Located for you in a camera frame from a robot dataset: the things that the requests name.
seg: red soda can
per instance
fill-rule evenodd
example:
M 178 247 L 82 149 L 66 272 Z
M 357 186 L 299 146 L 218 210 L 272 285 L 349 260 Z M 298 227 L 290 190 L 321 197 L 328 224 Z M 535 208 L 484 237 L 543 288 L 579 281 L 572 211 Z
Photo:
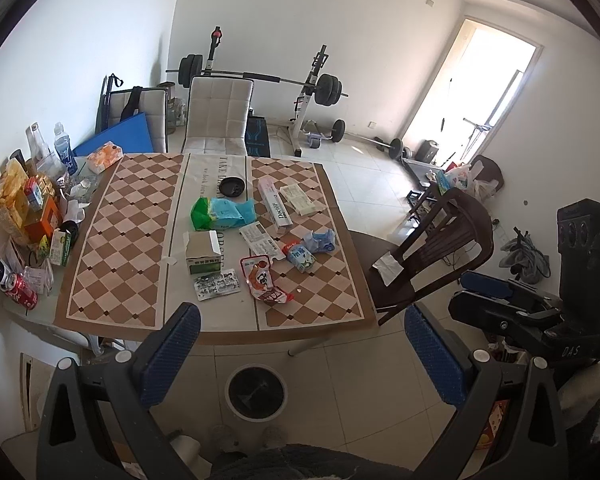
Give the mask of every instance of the red soda can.
M 19 303 L 27 310 L 31 310 L 38 302 L 38 294 L 31 290 L 21 274 L 12 272 L 4 284 L 4 291 L 16 303 Z

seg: trash can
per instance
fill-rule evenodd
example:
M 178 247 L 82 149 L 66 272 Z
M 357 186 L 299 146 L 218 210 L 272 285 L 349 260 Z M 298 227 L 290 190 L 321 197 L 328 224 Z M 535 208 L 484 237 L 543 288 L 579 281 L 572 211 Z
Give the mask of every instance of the trash can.
M 250 364 L 235 370 L 224 386 L 224 397 L 232 412 L 250 422 L 269 422 L 286 406 L 286 384 L 267 365 Z

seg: doorway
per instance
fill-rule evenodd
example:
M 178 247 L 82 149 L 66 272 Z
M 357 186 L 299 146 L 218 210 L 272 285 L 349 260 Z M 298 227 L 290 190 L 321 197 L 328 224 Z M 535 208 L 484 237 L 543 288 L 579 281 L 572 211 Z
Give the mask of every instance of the doorway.
M 433 163 L 468 163 L 503 120 L 539 47 L 465 19 L 403 137 L 416 148 L 435 140 Z

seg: white chair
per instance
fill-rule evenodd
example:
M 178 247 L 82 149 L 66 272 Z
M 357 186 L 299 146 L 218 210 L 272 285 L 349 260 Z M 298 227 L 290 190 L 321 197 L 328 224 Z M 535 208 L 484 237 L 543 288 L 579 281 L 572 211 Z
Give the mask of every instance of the white chair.
M 120 115 L 131 96 L 131 90 L 111 92 L 109 126 L 120 122 Z M 143 88 L 138 110 L 144 112 L 146 125 L 155 153 L 167 152 L 167 89 Z
M 189 91 L 183 153 L 246 155 L 253 81 L 229 77 L 195 77 Z

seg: plastic bottle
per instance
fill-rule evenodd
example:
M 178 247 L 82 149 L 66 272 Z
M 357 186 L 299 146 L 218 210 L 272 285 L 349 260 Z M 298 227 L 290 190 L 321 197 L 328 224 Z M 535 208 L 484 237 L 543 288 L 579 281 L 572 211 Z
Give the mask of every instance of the plastic bottle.
M 56 134 L 56 139 L 54 140 L 56 152 L 58 152 L 58 156 L 60 157 L 62 163 L 66 166 L 69 174 L 72 175 L 78 171 L 78 164 L 75 161 L 74 152 L 71 149 L 69 135 L 64 132 L 64 126 L 62 126 L 62 123 L 56 123 L 56 126 L 54 127 L 54 133 Z

